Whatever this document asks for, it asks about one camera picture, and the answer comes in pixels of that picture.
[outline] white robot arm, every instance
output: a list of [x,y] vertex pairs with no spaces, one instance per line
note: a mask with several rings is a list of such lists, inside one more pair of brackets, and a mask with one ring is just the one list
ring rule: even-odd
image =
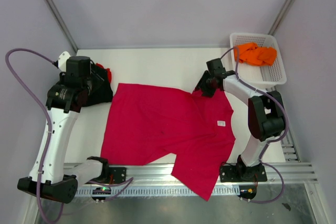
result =
[[273,101],[276,100],[283,107],[281,95],[277,91],[262,90],[261,92],[267,93],[266,95],[272,98],[270,99],[257,92],[251,85],[247,87],[237,79],[234,71],[225,70],[219,58],[206,64],[208,70],[203,73],[195,89],[201,89],[203,95],[207,97],[212,97],[215,91],[220,89],[233,94],[248,106],[248,127],[251,137],[245,150],[238,157],[236,174],[233,176],[237,181],[253,181],[255,174],[265,174],[260,159],[268,142],[278,137],[285,129],[284,114]]
[[[99,89],[106,89],[110,100],[110,85],[103,85],[104,79],[97,74],[98,67],[91,63],[89,57],[71,57],[63,52],[56,67],[62,71],[60,81],[48,91],[47,109],[52,121],[52,132],[41,174],[41,197],[69,203],[75,196],[77,188],[92,179],[105,180],[109,177],[108,161],[100,157],[89,157],[84,163],[73,169],[64,171],[64,159],[72,128],[84,106],[92,94]],[[48,122],[45,125],[40,150],[29,176],[21,178],[17,188],[36,195],[39,165],[44,151]]]

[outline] white basket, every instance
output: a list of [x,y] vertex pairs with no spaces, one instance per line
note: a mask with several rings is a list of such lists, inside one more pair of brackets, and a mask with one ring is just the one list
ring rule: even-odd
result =
[[[271,35],[266,34],[248,34],[248,33],[232,33],[230,35],[230,46],[238,46],[245,43],[254,42],[259,47],[273,47],[277,51],[277,58],[272,66],[256,67],[246,63],[240,63],[238,66],[239,76],[261,89],[272,88],[278,84],[284,84],[287,81],[284,64],[278,43]],[[236,61],[233,50],[231,51],[232,65],[235,69]]]

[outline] red t-shirt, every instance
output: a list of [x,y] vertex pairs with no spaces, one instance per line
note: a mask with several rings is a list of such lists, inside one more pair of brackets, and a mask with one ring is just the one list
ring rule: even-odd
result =
[[208,98],[201,91],[121,83],[101,157],[110,164],[145,165],[174,153],[172,175],[209,200],[234,145],[232,113],[223,91]]

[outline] purple cable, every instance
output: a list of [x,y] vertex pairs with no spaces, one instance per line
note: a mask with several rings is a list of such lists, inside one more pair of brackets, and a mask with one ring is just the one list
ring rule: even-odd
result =
[[[48,147],[49,147],[49,143],[50,143],[50,139],[51,139],[51,133],[53,131],[53,127],[52,127],[52,123],[51,123],[51,118],[48,114],[48,111],[46,109],[46,107],[41,103],[41,101],[36,97],[36,95],[29,89],[29,87],[27,87],[27,85],[23,82],[23,80],[19,77],[19,75],[15,72],[15,70],[13,69],[11,63],[9,62],[9,57],[12,53],[14,52],[18,52],[18,51],[24,51],[24,52],[30,52],[32,54],[35,54],[37,56],[40,56],[41,58],[49,61],[50,63],[54,64],[54,62],[52,60],[50,60],[49,58],[45,57],[44,55],[41,55],[39,54],[38,52],[35,52],[33,50],[30,50],[30,49],[25,49],[25,48],[15,48],[15,49],[12,49],[10,50],[8,53],[6,53],[6,56],[5,56],[5,61],[6,61],[6,64],[8,66],[8,69],[10,70],[10,72],[13,74],[13,76],[16,78],[16,80],[21,84],[21,86],[29,93],[29,95],[35,100],[35,102],[40,106],[40,108],[42,109],[46,119],[47,119],[47,122],[48,122],[48,135],[47,135],[47,140],[46,140],[46,145],[43,149],[43,152],[42,152],[42,156],[41,156],[41,160],[40,160],[40,163],[39,163],[39,166],[38,166],[38,175],[37,175],[37,186],[36,186],[36,199],[37,199],[37,206],[38,206],[38,209],[39,209],[39,212],[41,214],[41,217],[43,218],[43,220],[48,223],[48,224],[55,224],[58,222],[58,220],[61,218],[62,216],[62,212],[63,212],[63,207],[64,207],[64,204],[62,203],[61,204],[61,207],[60,207],[60,211],[59,211],[59,214],[57,216],[57,218],[55,220],[49,220],[46,216],[46,214],[44,213],[43,211],[43,208],[42,208],[42,203],[41,203],[41,195],[40,195],[40,190],[41,190],[41,179],[42,179],[42,171],[43,171],[43,163],[44,163],[44,160],[46,158],[46,154],[47,154],[47,151],[48,151]],[[120,186],[120,185],[123,185],[123,184],[126,184],[128,182],[128,184],[120,191],[118,192],[116,195],[112,196],[111,199],[109,200],[113,200],[114,198],[116,198],[116,196],[120,195],[128,186],[129,184],[133,181],[133,178],[130,178],[128,179],[127,181],[121,183],[121,184],[117,184],[117,185],[108,185],[108,187],[110,186]]]
[[[109,187],[109,188],[110,187],[115,187],[115,186],[121,186],[121,185],[124,185],[124,184],[127,183],[127,185],[124,186],[124,188],[122,188],[118,193],[116,193],[113,196],[108,197],[108,199],[105,200],[105,201],[112,201],[115,198],[117,198],[120,194],[122,194],[122,192],[125,191],[125,189],[132,183],[132,181],[133,181],[133,177],[130,178],[130,179],[128,179],[128,180],[126,180],[125,182],[120,183],[120,184],[103,184],[103,183],[95,182],[93,180],[90,180],[89,182],[93,183],[93,184],[96,184],[96,185],[100,185],[100,186],[104,186],[104,187]],[[77,209],[76,211],[63,213],[62,215],[73,215],[74,213],[77,213],[77,212],[81,211],[82,209],[86,208],[87,206],[89,206],[89,205],[91,205],[93,203],[94,202],[87,203],[84,206],[82,206],[81,208]]]
[[244,86],[250,88],[251,90],[254,90],[260,94],[263,94],[264,96],[266,96],[267,98],[271,99],[279,108],[280,110],[282,111],[282,113],[284,114],[284,119],[285,119],[285,130],[283,132],[283,134],[281,136],[279,136],[277,139],[274,139],[274,140],[269,140],[267,141],[265,147],[262,149],[260,155],[259,155],[259,162],[263,165],[266,165],[266,166],[269,166],[271,167],[273,170],[276,171],[276,173],[279,175],[280,179],[281,179],[281,192],[279,193],[279,195],[277,197],[275,197],[274,199],[271,199],[271,200],[265,200],[265,201],[259,201],[259,200],[251,200],[250,202],[253,202],[253,203],[257,203],[257,204],[266,204],[266,203],[271,203],[273,201],[276,201],[278,198],[281,197],[281,195],[283,195],[284,191],[285,191],[285,182],[283,180],[283,177],[282,175],[280,174],[280,172],[272,165],[270,164],[267,164],[267,163],[264,163],[262,161],[262,158],[263,158],[263,155],[264,153],[266,152],[268,146],[270,143],[275,143],[275,142],[279,142],[281,141],[282,139],[285,138],[285,136],[287,135],[287,132],[289,130],[289,122],[288,122],[288,117],[287,117],[287,114],[285,112],[285,109],[283,108],[283,106],[275,99],[273,98],[272,96],[270,96],[268,93],[266,92],[263,92],[259,89],[256,89],[255,87],[251,86],[250,84],[246,83],[245,81],[243,81],[242,79],[239,78],[239,74],[238,74],[238,64],[239,64],[239,48],[238,47],[232,47],[230,48],[229,50],[227,50],[222,56],[221,56],[221,59],[227,54],[229,53],[231,50],[234,50],[236,49],[237,50],[237,60],[236,60],[236,68],[235,68],[235,73],[236,73],[236,78],[237,80],[242,83]]

